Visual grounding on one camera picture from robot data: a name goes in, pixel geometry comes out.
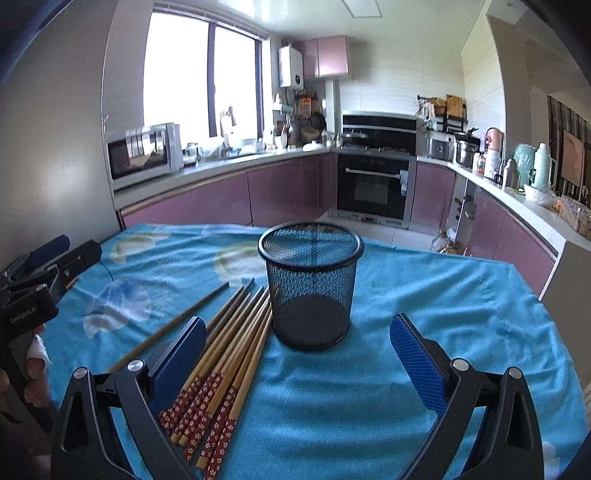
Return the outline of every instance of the chopstick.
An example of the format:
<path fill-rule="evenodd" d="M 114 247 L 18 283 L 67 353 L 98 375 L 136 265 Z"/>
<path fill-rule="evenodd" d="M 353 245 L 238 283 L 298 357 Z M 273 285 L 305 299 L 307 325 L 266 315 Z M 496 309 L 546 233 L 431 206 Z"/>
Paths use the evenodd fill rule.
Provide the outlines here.
<path fill-rule="evenodd" d="M 187 320 L 195 310 L 197 310 L 198 308 L 202 307 L 207 302 L 209 302 L 212 298 L 214 298 L 218 293 L 220 293 L 228 285 L 229 285 L 229 283 L 227 283 L 227 282 L 224 283 L 223 285 L 219 286 L 215 290 L 213 290 L 210 293 L 208 293 L 207 295 L 205 295 L 197 303 L 191 305 L 187 310 L 182 312 L 181 315 L 176 317 L 174 320 L 168 322 L 160 330 L 158 330 L 157 332 L 154 332 L 152 335 L 150 335 L 148 338 L 146 338 L 146 340 L 144 340 L 138 346 L 133 348 L 129 353 L 127 353 L 127 355 L 125 355 L 121 360 L 119 360 L 111 368 L 109 368 L 107 370 L 107 373 L 113 373 L 117 370 L 120 370 L 125 365 L 127 365 L 129 362 L 131 362 L 133 359 L 138 358 L 140 356 L 140 354 L 142 354 L 147 348 L 152 346 L 154 343 L 156 343 L 158 340 L 160 340 L 164 335 L 166 335 L 169 331 L 173 330 L 175 327 L 180 325 L 183 321 Z"/>
<path fill-rule="evenodd" d="M 222 369 L 223 380 L 215 391 L 213 398 L 209 401 L 208 405 L 205 405 L 205 402 L 202 403 L 201 407 L 199 408 L 199 413 L 201 414 L 200 418 L 197 418 L 199 413 L 193 417 L 193 420 L 196 422 L 196 428 L 191 435 L 187 448 L 185 449 L 184 458 L 187 462 L 191 461 L 191 458 L 193 457 L 199 442 L 205 434 L 206 429 L 209 427 L 209 423 L 211 422 L 213 415 L 222 403 L 222 400 L 226 395 L 230 384 L 232 383 L 232 379 L 240 368 L 241 363 L 243 363 L 251 343 L 253 340 L 255 340 L 259 327 L 264 324 L 266 313 L 268 311 L 268 305 L 269 300 L 265 296 L 265 301 L 261 305 L 261 308 L 257 311 L 253 324 L 249 326 L 244 339 L 241 339 L 240 343 L 236 346 L 236 351 L 232 353 L 226 365 Z M 187 436 L 183 436 L 179 444 L 182 445 L 185 443 L 185 439 L 189 440 Z"/>
<path fill-rule="evenodd" d="M 186 386 L 187 384 L 192 383 L 198 375 L 201 375 L 202 378 L 209 375 L 205 378 L 201 390 L 199 390 L 198 394 L 193 398 L 189 408 L 183 413 L 181 421 L 174 429 L 174 433 L 171 436 L 173 443 L 177 443 L 187 429 L 189 429 L 190 432 L 194 430 L 194 425 L 191 423 L 194 415 L 205 397 L 209 394 L 211 388 L 214 386 L 217 388 L 219 381 L 221 381 L 219 378 L 219 371 L 223 367 L 223 362 L 220 362 L 220 359 L 222 358 L 224 351 L 228 349 L 232 338 L 237 336 L 236 331 L 245 327 L 251 320 L 250 312 L 258 304 L 261 297 L 262 288 L 259 288 L 248 304 L 241 311 L 240 309 L 237 310 L 237 315 L 228 322 L 228 328 L 224 331 L 223 335 L 216 338 L 197 367 L 193 370 L 193 373 L 191 373 L 191 376 L 187 379 L 187 382 L 185 382 Z"/>
<path fill-rule="evenodd" d="M 200 426 L 200 418 L 203 415 L 205 409 L 209 406 L 209 403 L 211 402 L 212 398 L 215 396 L 216 392 L 218 391 L 220 384 L 226 385 L 225 388 L 228 387 L 227 383 L 229 383 L 232 380 L 231 378 L 226 379 L 226 377 L 227 377 L 226 374 L 228 373 L 228 366 L 232 365 L 231 362 L 233 362 L 234 357 L 240 353 L 240 351 L 241 351 L 240 348 L 243 345 L 243 342 L 245 341 L 245 339 L 249 338 L 249 334 L 250 334 L 250 331 L 252 330 L 252 326 L 254 325 L 254 322 L 258 321 L 258 312 L 261 309 L 262 304 L 266 300 L 267 300 L 267 296 L 265 294 L 262 294 L 258 297 L 258 301 L 256 302 L 256 305 L 252 308 L 252 310 L 249 311 L 248 317 L 246 318 L 246 320 L 244 320 L 242 326 L 240 327 L 239 332 L 232 339 L 232 343 L 227 348 L 225 348 L 225 351 L 223 352 L 223 354 L 221 355 L 221 357 L 218 360 L 216 368 L 210 374 L 210 378 L 207 379 L 206 384 L 204 385 L 202 390 L 199 392 L 199 395 L 198 395 L 196 401 L 194 402 L 194 404 L 191 405 L 192 410 L 193 410 L 193 416 L 192 416 L 192 418 L 189 417 L 189 422 L 186 424 L 187 427 L 185 428 L 184 431 L 182 431 L 180 429 L 175 430 L 175 433 L 177 433 L 177 434 L 179 431 L 182 432 L 182 436 L 181 436 L 180 440 L 178 441 L 179 445 L 186 447 L 187 444 L 189 443 L 189 440 L 193 437 L 195 431 L 198 430 L 198 428 Z"/>
<path fill-rule="evenodd" d="M 207 464 L 209 463 L 209 459 L 212 457 L 213 453 L 216 450 L 220 435 L 222 434 L 222 430 L 226 424 L 226 420 L 228 419 L 228 415 L 234 405 L 234 402 L 236 401 L 236 395 L 238 394 L 238 391 L 240 390 L 240 386 L 242 385 L 242 382 L 244 381 L 244 378 L 246 375 L 246 370 L 248 369 L 248 367 L 251 363 L 252 357 L 254 355 L 254 352 L 256 350 L 258 340 L 262 336 L 263 331 L 265 329 L 265 325 L 267 324 L 268 317 L 271 314 L 272 314 L 271 306 L 269 305 L 269 307 L 267 308 L 267 312 L 265 314 L 265 320 L 260 324 L 260 326 L 256 332 L 255 339 L 252 341 L 252 343 L 248 349 L 248 352 L 246 353 L 246 356 L 244 357 L 244 361 L 242 362 L 242 365 L 240 366 L 240 370 L 236 374 L 236 377 L 234 378 L 234 380 L 232 382 L 232 386 L 228 390 L 228 394 L 226 395 L 226 399 L 224 400 L 222 408 L 220 409 L 220 412 L 219 412 L 219 414 L 216 418 L 216 421 L 213 425 L 213 428 L 209 432 L 207 440 L 205 441 L 205 446 L 203 447 L 201 455 L 199 456 L 199 460 L 197 461 L 197 468 L 199 468 L 200 470 L 205 470 L 207 468 Z"/>
<path fill-rule="evenodd" d="M 261 359 L 262 351 L 265 348 L 265 342 L 267 341 L 267 336 L 269 334 L 271 323 L 272 314 L 267 316 L 265 322 L 265 330 L 263 331 L 263 334 L 256 345 L 256 350 L 252 356 L 250 364 L 248 365 L 248 369 L 246 370 L 244 380 L 240 385 L 240 390 L 236 395 L 236 400 L 234 401 L 234 405 L 232 406 L 230 415 L 228 415 L 228 419 L 226 420 L 226 424 L 222 430 L 222 435 L 220 437 L 219 443 L 213 456 L 211 457 L 209 466 L 207 467 L 207 471 L 205 472 L 203 480 L 214 480 L 220 468 L 222 467 L 223 457 L 226 454 L 226 451 L 230 444 L 232 433 L 236 428 L 236 424 L 238 422 L 238 418 L 240 417 L 242 407 L 244 406 L 246 396 L 248 395 L 248 391 L 252 385 L 252 379 L 255 376 L 259 360 Z"/>
<path fill-rule="evenodd" d="M 225 322 L 224 319 L 227 321 L 228 318 L 232 315 L 234 310 L 238 307 L 239 299 L 242 296 L 246 296 L 246 291 L 248 291 L 254 282 L 254 279 L 251 279 L 250 282 L 245 286 L 241 286 L 237 289 L 230 299 L 219 309 L 219 311 L 215 314 L 215 316 L 211 319 L 211 321 L 206 325 L 206 329 L 208 332 L 211 331 L 210 334 L 207 336 L 207 342 L 212 342 L 215 337 L 218 335 L 220 331 L 222 331 Z M 204 352 L 206 351 L 208 345 L 206 343 L 205 348 L 201 356 L 203 356 Z M 183 388 L 177 395 L 177 398 L 174 400 L 172 406 L 158 414 L 158 419 L 160 421 L 160 425 L 164 428 L 167 433 L 170 433 L 174 425 L 178 420 L 179 413 L 179 406 L 182 405 L 183 400 L 187 396 L 187 389 Z"/>

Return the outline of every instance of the microwave oven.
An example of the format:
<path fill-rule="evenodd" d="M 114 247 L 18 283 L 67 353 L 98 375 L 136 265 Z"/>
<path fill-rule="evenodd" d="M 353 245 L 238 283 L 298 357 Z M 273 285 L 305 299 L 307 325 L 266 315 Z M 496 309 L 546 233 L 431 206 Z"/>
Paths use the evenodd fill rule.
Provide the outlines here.
<path fill-rule="evenodd" d="M 112 190 L 183 168 L 177 124 L 153 125 L 105 135 L 105 159 Z"/>

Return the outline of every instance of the wall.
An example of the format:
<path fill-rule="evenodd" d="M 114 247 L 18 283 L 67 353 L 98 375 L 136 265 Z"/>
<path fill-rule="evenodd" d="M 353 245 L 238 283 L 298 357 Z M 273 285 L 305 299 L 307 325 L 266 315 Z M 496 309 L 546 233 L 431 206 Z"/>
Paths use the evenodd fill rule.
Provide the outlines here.
<path fill-rule="evenodd" d="M 121 132 L 144 124 L 144 59 L 151 0 L 119 0 L 105 55 L 103 124 Z"/>
<path fill-rule="evenodd" d="M 462 66 L 466 88 L 469 127 L 484 133 L 490 127 L 505 132 L 505 92 L 501 66 L 496 53 L 487 5 L 462 48 Z"/>
<path fill-rule="evenodd" d="M 351 78 L 339 82 L 341 110 L 414 115 L 417 95 L 465 96 L 459 54 L 441 59 L 408 44 L 351 43 Z"/>
<path fill-rule="evenodd" d="M 531 143 L 530 81 L 515 27 L 487 17 L 501 67 L 505 93 L 505 152 L 512 157 L 520 143 Z"/>
<path fill-rule="evenodd" d="M 117 0 L 74 0 L 0 90 L 0 265 L 65 233 L 115 234 L 101 136 L 105 50 Z"/>
<path fill-rule="evenodd" d="M 536 86 L 530 89 L 531 105 L 531 145 L 550 142 L 550 125 L 548 115 L 548 94 Z"/>

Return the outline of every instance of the water heater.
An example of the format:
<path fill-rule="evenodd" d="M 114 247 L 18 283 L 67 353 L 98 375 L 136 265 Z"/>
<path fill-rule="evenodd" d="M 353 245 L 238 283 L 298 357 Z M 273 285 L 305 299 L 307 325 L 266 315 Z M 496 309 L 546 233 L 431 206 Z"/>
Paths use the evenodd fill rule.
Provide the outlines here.
<path fill-rule="evenodd" d="M 279 86 L 293 90 L 304 89 L 304 60 L 292 46 L 279 49 Z"/>

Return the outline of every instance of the window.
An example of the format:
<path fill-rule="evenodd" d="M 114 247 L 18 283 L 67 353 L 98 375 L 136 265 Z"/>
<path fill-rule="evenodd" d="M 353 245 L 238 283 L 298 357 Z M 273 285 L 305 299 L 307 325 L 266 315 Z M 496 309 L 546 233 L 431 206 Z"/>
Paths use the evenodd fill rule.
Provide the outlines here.
<path fill-rule="evenodd" d="M 154 12 L 144 63 L 144 124 L 180 125 L 181 144 L 223 137 L 232 153 L 262 136 L 261 42 Z"/>

